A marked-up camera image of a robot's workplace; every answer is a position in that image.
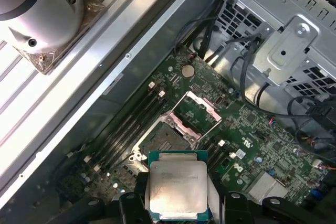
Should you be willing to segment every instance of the motherboard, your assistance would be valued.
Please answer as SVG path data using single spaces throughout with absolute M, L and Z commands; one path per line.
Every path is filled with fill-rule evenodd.
M 313 168 L 281 125 L 247 108 L 239 90 L 186 48 L 169 55 L 82 157 L 57 180 L 70 201 L 111 201 L 148 171 L 149 151 L 207 150 L 208 173 L 256 203 L 279 196 L 299 205 L 325 171 Z

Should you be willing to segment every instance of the metal bracket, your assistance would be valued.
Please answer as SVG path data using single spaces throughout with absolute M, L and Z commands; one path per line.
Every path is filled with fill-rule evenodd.
M 306 48 L 318 31 L 304 17 L 295 16 L 282 30 L 275 31 L 259 48 L 253 62 L 276 85 L 280 85 L 306 59 Z

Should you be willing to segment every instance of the chip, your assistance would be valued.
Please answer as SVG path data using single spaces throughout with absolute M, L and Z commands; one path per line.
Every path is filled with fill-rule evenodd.
M 255 119 L 256 119 L 256 116 L 253 115 L 252 113 L 246 117 L 246 120 L 247 120 L 249 123 L 253 123 Z
M 273 146 L 272 146 L 272 148 L 275 150 L 275 151 L 279 151 L 279 150 L 281 150 L 281 148 L 282 148 L 282 144 L 280 144 L 280 143 L 275 143 Z

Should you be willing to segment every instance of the green circuit board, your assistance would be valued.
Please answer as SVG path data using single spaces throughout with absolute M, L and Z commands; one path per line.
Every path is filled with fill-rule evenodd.
M 186 65 L 195 69 L 190 78 L 182 74 Z M 229 93 L 228 89 L 232 86 L 221 75 L 188 51 L 178 56 L 170 55 L 144 87 L 151 81 L 166 92 L 167 104 L 163 111 L 169 111 L 188 91 L 214 104 L 223 121 L 202 139 L 200 148 L 205 147 L 207 142 L 217 144 L 220 140 L 225 141 L 226 152 L 223 149 L 215 152 L 212 172 L 221 175 L 228 190 L 245 192 L 260 172 L 266 171 L 288 190 L 286 198 L 299 204 L 310 190 L 306 182 L 318 181 L 324 176 L 322 171 L 311 166 L 311 157 L 298 157 L 294 153 L 297 147 L 279 140 L 271 131 L 265 115 L 245 107 L 239 93 Z M 180 102 L 175 111 L 185 125 L 200 134 L 206 133 L 216 123 L 201 105 L 188 97 Z M 292 135 L 279 125 L 276 131 L 282 139 L 292 139 Z M 242 159 L 227 156 L 227 153 L 238 150 L 245 153 Z
M 222 118 L 217 126 L 217 121 L 203 105 L 189 97 L 181 100 L 188 91 L 213 104 Z M 313 157 L 299 157 L 295 145 L 284 144 L 274 135 L 269 118 L 245 107 L 239 92 L 232 90 L 229 82 L 202 59 L 182 49 L 178 55 L 168 56 L 132 96 L 105 129 L 109 133 L 101 134 L 86 152 L 92 159 L 73 167 L 72 172 L 59 181 L 60 190 L 70 194 L 72 201 L 85 195 L 108 201 L 121 188 L 132 190 L 137 172 L 146 169 L 146 160 L 141 163 L 143 169 L 133 166 L 129 159 L 118 167 L 115 165 L 131 152 L 160 115 L 173 108 L 183 124 L 199 135 L 215 126 L 202 138 L 198 149 L 208 150 L 208 172 L 218 173 L 229 191 L 246 192 L 258 175 L 266 172 L 286 188 L 288 200 L 300 204 L 311 189 L 306 183 L 319 181 L 325 175 L 324 171 L 311 166 Z M 292 139 L 280 125 L 275 129 L 281 139 Z M 153 134 L 149 134 L 142 145 L 153 144 L 153 141 Z M 220 142 L 224 142 L 224 146 L 219 146 Z M 190 150 L 185 143 L 176 145 L 176 141 L 158 146 L 155 150 Z M 94 171 L 97 164 L 101 169 Z M 89 182 L 81 177 L 83 173 L 90 177 Z

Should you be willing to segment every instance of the capacitor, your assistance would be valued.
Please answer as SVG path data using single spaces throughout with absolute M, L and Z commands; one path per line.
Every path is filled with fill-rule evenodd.
M 262 157 L 255 157 L 255 158 L 254 158 L 254 161 L 255 161 L 256 163 L 260 164 L 261 162 L 263 162 L 263 159 L 262 159 Z
M 320 183 L 318 183 L 315 180 L 308 180 L 308 181 L 306 181 L 306 186 L 309 186 L 309 187 L 319 187 Z

